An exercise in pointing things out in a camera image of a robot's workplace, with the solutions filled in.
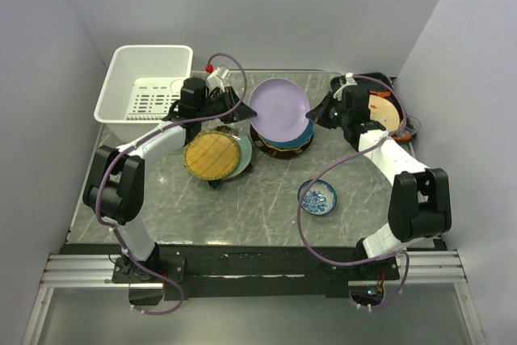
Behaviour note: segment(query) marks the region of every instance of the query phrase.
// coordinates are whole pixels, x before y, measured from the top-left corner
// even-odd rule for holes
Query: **white plastic basket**
[[[182,45],[130,45],[115,51],[95,119],[129,142],[156,127],[191,74],[192,49]]]

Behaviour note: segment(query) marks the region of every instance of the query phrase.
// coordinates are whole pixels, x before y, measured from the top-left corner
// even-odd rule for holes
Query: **blue plate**
[[[273,147],[278,147],[279,149],[295,149],[307,143],[312,135],[314,135],[314,122],[310,121],[309,124],[307,124],[304,132],[292,141],[270,141],[265,137],[263,137],[263,139],[268,144],[272,145]]]
[[[305,181],[298,189],[298,201],[303,190],[309,185],[309,181]],[[308,213],[314,216],[325,216],[334,210],[338,202],[338,195],[333,187],[326,181],[319,179],[309,189],[301,207]]]

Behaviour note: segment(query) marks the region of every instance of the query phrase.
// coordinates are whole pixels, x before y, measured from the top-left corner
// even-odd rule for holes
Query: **gray marble table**
[[[239,93],[241,75],[229,77]],[[335,74],[252,72],[248,74],[250,89],[272,77],[294,81],[315,107],[330,89]],[[237,126],[249,132],[248,120]],[[99,145],[120,144],[105,127]],[[298,187],[353,149],[341,131],[317,126],[313,144],[293,160],[277,160],[254,147],[253,171],[224,181],[217,191],[187,172],[182,152],[164,157],[146,177],[141,216],[152,238],[166,244],[297,246],[301,244],[295,223]],[[324,179],[336,189],[338,204],[327,217],[303,215],[306,236],[313,244],[354,246],[386,222],[391,187],[368,159],[346,162]],[[80,204],[68,243],[109,242],[116,240],[107,228],[97,224],[92,211]],[[432,246],[432,242],[423,246]]]

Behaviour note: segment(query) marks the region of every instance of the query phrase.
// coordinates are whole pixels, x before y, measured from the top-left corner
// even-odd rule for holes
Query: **woven placemat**
[[[183,162],[192,175],[212,181],[223,179],[237,167],[238,143],[230,135],[209,131],[191,141],[183,152]]]

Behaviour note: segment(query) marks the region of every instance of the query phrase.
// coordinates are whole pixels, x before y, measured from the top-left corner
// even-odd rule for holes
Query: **stacked plates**
[[[241,174],[250,164],[251,142],[237,128],[221,125],[199,134],[183,152],[192,175],[215,181]]]
[[[252,138],[256,132],[268,149],[296,151],[311,142],[314,126],[305,117],[309,100],[294,82],[271,78],[258,84],[250,96],[250,107],[257,112],[251,119]]]

